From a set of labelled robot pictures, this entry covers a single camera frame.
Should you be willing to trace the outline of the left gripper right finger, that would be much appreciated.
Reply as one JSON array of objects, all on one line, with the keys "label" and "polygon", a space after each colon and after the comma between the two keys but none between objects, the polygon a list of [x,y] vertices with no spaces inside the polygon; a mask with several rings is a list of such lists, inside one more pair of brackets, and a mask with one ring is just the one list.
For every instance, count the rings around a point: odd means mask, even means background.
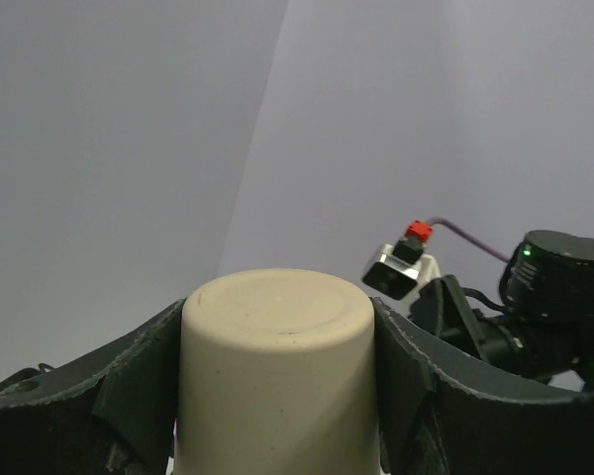
[{"label": "left gripper right finger", "polygon": [[507,373],[372,304],[390,473],[594,474],[594,392]]}]

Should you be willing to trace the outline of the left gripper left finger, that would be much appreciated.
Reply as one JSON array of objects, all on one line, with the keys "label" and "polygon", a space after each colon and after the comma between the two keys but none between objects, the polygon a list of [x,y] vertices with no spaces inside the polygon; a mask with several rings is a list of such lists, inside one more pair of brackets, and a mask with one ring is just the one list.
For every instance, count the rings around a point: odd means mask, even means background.
[{"label": "left gripper left finger", "polygon": [[182,308],[1,389],[0,474],[165,473]]}]

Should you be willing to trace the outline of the beige plastic cup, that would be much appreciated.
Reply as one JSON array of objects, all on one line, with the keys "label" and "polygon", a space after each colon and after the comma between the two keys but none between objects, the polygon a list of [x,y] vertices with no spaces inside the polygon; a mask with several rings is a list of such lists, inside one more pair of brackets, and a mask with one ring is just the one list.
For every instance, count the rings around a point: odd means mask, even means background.
[{"label": "beige plastic cup", "polygon": [[374,309],[342,278],[226,275],[182,309],[177,474],[376,474]]}]

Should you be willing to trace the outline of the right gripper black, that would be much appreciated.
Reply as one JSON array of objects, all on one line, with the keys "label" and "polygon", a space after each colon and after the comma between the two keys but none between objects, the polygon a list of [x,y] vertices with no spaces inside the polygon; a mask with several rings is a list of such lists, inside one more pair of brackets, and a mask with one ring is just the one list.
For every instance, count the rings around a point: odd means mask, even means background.
[{"label": "right gripper black", "polygon": [[505,336],[470,307],[454,276],[425,285],[411,305],[409,319],[417,327],[482,361],[505,360]]}]

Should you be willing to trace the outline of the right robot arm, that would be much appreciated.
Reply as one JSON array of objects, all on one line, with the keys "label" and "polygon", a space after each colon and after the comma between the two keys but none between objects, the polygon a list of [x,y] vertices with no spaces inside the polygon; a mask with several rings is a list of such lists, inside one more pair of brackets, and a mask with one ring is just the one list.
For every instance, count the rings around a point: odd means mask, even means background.
[{"label": "right robot arm", "polygon": [[594,238],[525,234],[498,284],[499,303],[452,275],[427,284],[410,321],[491,366],[531,380],[575,372],[594,390]]}]

